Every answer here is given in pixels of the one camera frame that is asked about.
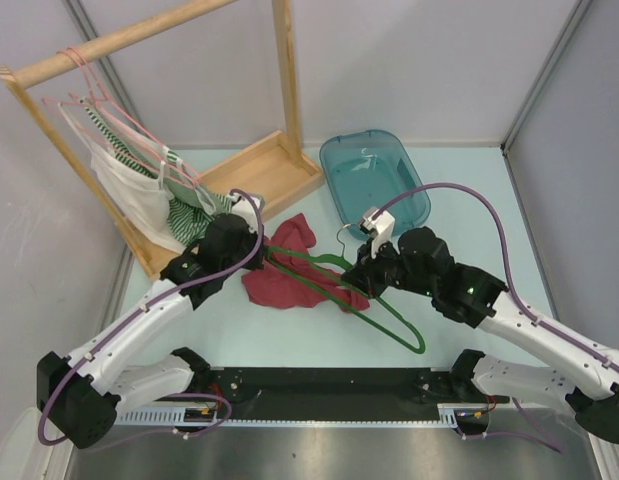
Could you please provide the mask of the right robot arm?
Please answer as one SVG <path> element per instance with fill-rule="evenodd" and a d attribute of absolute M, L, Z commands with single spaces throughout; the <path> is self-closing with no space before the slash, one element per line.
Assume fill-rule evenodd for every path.
<path fill-rule="evenodd" d="M 360 228 L 367 240 L 343 275 L 346 283 L 373 298 L 387 288 L 426 296 L 446 319 L 503 338 L 543 363 L 530 367 L 465 350 L 451 369 L 458 399 L 484 393 L 527 400 L 619 444 L 619 350 L 530 308 L 494 275 L 455 261 L 427 227 L 404 232 L 396 244 L 385 227 L 364 221 Z"/>

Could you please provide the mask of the green plastic hanger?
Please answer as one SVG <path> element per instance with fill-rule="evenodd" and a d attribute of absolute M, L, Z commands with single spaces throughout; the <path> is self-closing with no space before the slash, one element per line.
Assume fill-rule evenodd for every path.
<path fill-rule="evenodd" d="M 424 354 L 426 342 L 421 332 L 386 300 L 375 299 L 413 335 L 416 344 L 364 314 L 372 298 L 342 279 L 342 274 L 352 264 L 341 254 L 312 255 L 310 249 L 316 243 L 316 236 L 304 215 L 284 221 L 273 236 L 265 240 L 265 267 L 242 277 L 250 301 L 278 310 L 311 309 L 330 301 L 342 312 L 356 316 L 412 353 Z"/>

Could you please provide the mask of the teal plastic bin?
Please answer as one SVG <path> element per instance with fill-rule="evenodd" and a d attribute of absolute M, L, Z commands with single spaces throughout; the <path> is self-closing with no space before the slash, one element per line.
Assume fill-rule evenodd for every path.
<path fill-rule="evenodd" d="M 400 140 L 384 130 L 333 137 L 321 146 L 319 159 L 344 224 L 422 185 Z"/>

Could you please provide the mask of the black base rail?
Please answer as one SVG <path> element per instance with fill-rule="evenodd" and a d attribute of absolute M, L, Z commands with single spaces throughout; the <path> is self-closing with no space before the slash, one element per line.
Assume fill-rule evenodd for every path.
<path fill-rule="evenodd" d="M 400 412 L 417 404 L 484 404 L 487 396 L 447 371 L 430 368 L 229 368 L 194 375 L 192 392 L 219 393 L 232 407 L 316 404 L 329 412 L 367 401 Z"/>

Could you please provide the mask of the wooden clothes rack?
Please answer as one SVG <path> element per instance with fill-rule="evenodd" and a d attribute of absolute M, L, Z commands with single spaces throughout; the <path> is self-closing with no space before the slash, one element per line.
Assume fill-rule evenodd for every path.
<path fill-rule="evenodd" d="M 113 33 L 89 40 L 81 45 L 79 50 L 86 60 L 99 60 L 218 10 L 224 5 L 222 1 L 188 1 Z M 273 2 L 272 13 L 285 128 L 239 151 L 198 177 L 214 189 L 238 187 L 262 195 L 265 200 L 262 217 L 265 220 L 286 210 L 324 182 L 320 167 L 302 151 L 293 22 L 289 2 Z M 150 242 L 130 223 L 27 92 L 28 89 L 75 67 L 72 59 L 58 53 L 17 71 L 1 65 L 0 80 L 104 207 L 147 277 L 154 279 L 174 258 L 174 253 Z"/>

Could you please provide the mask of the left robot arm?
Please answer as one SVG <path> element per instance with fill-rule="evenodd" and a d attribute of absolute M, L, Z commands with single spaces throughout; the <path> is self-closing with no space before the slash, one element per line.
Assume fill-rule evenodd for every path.
<path fill-rule="evenodd" d="M 222 214 L 161 271 L 122 317 L 65 356 L 49 352 L 36 371 L 37 439 L 79 449 L 98 443 L 119 416 L 158 400 L 194 400 L 232 412 L 210 390 L 208 363 L 187 347 L 143 367 L 131 361 L 168 326 L 192 314 L 241 269 L 261 267 L 261 214 Z"/>

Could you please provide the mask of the red tank top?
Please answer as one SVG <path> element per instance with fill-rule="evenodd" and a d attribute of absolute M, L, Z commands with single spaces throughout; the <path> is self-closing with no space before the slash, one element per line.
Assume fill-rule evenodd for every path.
<path fill-rule="evenodd" d="M 307 255 L 316 246 L 317 239 L 304 214 L 299 213 L 283 221 L 265 245 Z M 327 268 L 323 272 L 310 262 L 282 253 L 273 253 L 264 267 L 241 277 L 249 300 L 260 306 L 286 310 L 295 307 L 314 308 L 333 298 L 339 308 L 350 313 L 364 311 L 369 301 L 338 283 L 340 275 Z"/>

